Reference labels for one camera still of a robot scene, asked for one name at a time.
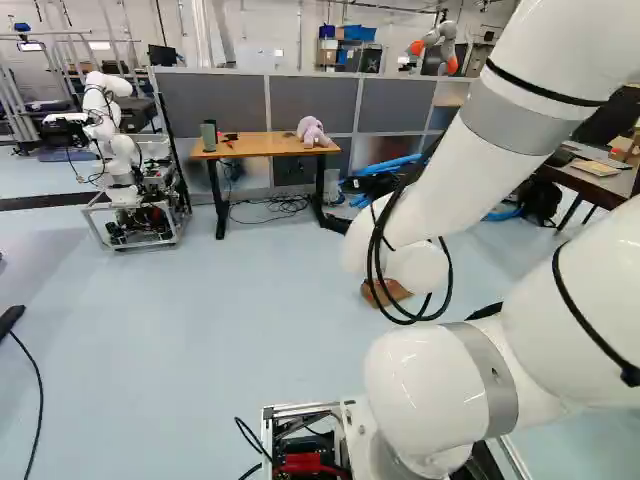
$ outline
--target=white robotic arm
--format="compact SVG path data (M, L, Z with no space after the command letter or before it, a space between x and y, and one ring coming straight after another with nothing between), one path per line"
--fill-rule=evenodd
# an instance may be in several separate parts
M82 110L92 122L83 130L87 137L99 142L104 153L112 157L106 170L119 185L134 183L131 165L137 149L131 137L119 133L122 112L113 96L128 97L132 93L133 87L124 78L100 72L87 75Z
M384 235L395 251L385 246L385 276L420 294L442 283L446 259L425 240L478 222L640 71L630 61L636 58L630 39L640 37L630 18L640 6L616 0L619 18L602 24L597 0L579 4L520 4L425 172L391 214ZM568 29L567 18L576 14ZM389 197L373 203L376 218ZM361 212L346 236L347 270L365 272L372 230L371 212Z
M640 71L632 60L640 4L615 0L609 23L600 5L520 3L424 173L391 212L385 277L433 290L447 263L425 240L479 221ZM376 218L388 200L374 203ZM349 228L343 260L351 270L364 271L373 223L364 211ZM403 467L443 478L482 438L585 407L640 406L640 303L620 288L640 284L638 225L634 199L530 273L500 314L375 342L365 363L369 405Z

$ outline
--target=office cubicle partition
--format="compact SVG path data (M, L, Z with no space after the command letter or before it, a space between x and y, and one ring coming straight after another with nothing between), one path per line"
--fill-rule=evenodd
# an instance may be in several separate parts
M200 123L210 118L221 131L286 131L314 115L342 148L328 157L328 168L339 168L342 176L424 149L451 123L473 81L167 67L152 73L176 137L198 137ZM247 165L249 173L265 176L261 187L311 184L315 176L314 161L302 157Z

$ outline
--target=computer monitor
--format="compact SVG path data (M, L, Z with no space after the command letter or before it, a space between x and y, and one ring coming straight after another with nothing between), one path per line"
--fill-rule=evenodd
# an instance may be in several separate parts
M173 47L149 45L149 61L151 62L151 65L173 67L178 63L178 53Z

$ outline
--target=plush toy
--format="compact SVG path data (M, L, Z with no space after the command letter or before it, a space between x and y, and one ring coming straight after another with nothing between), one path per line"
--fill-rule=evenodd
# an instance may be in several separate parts
M327 147L331 143L329 137L324 134L322 122L316 117L309 116L300 120L296 136L304 143L304 148L313 148L315 144Z

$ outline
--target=table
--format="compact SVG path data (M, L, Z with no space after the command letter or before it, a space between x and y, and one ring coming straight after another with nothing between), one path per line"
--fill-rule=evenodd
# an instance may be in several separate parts
M592 203L594 207L582 221L583 225L589 221L597 207L613 210L640 191L638 167L630 170L622 170L617 175L598 177L597 175L572 167L571 163L575 161L581 160L573 160L564 167L552 167L543 164L537 171L539 177L559 183L578 192L578 196L558 225L558 231L564 229L576 209L584 200Z
M340 147L335 143L331 142L328 147L304 148L302 142L292 132L238 132L238 140L231 143L233 146L229 146L228 143L218 142L215 152L205 152L202 138L199 138L190 154L190 160L207 161L211 192L213 193L213 201L218 214L216 224L216 238L218 240L224 238L229 215L229 201L223 200L220 194L220 182L216 168L216 162L222 158L315 155L317 159L316 189L311 196L311 207L321 227L335 231L341 230L339 222L336 225L337 219L335 217L328 218L322 212L326 155L340 153Z

